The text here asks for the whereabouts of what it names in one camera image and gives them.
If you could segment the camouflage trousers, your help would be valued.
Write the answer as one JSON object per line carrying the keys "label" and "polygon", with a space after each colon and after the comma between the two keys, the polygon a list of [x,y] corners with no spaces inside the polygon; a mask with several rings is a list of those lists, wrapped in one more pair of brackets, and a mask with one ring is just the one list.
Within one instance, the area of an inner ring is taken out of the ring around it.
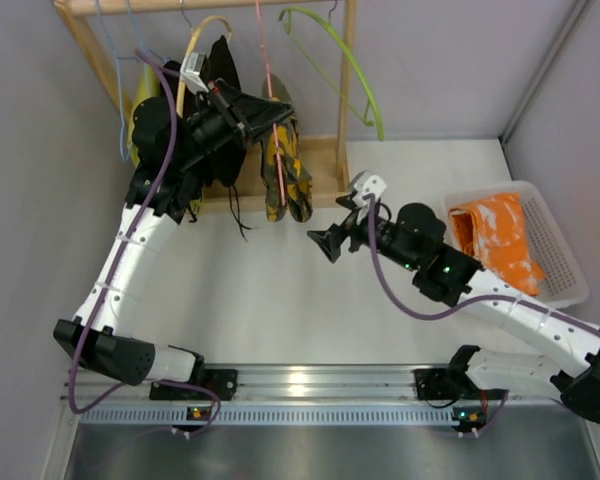
{"label": "camouflage trousers", "polygon": [[261,142],[267,219],[278,222],[289,213],[296,222],[305,223],[313,214],[312,176],[301,160],[297,115],[282,121],[276,130]]}

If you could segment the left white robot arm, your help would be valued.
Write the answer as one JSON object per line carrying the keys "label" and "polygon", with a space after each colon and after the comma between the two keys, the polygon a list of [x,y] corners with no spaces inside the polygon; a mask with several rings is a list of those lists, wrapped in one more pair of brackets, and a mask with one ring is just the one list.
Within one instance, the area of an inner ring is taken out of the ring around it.
{"label": "left white robot arm", "polygon": [[144,381],[193,383],[204,360],[182,348],[135,336],[136,309],[160,250],[204,187],[200,167],[227,146],[247,148],[289,118],[291,104],[241,92],[222,79],[196,95],[187,119],[171,93],[149,97],[133,112],[132,140],[139,163],[121,221],[91,292],[73,319],[59,320],[53,336],[79,368],[125,385]]}

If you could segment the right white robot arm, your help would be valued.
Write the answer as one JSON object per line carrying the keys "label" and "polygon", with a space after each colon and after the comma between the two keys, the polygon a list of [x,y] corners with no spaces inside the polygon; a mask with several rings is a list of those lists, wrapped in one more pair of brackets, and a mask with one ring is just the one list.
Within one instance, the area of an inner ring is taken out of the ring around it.
{"label": "right white robot arm", "polygon": [[[389,300],[403,313],[425,322],[466,311],[516,337],[534,354],[506,354],[476,345],[458,349],[447,365],[458,396],[469,390],[503,390],[551,399],[573,414],[600,424],[600,327],[577,320],[517,290],[479,261],[444,240],[446,227],[422,203],[401,207],[394,221],[382,219],[375,198],[362,206],[351,197],[338,200],[348,216],[308,237],[330,262],[344,242],[350,252],[369,248],[376,277]],[[445,305],[438,313],[418,312],[389,287],[380,260],[412,272],[412,284],[424,297]]]}

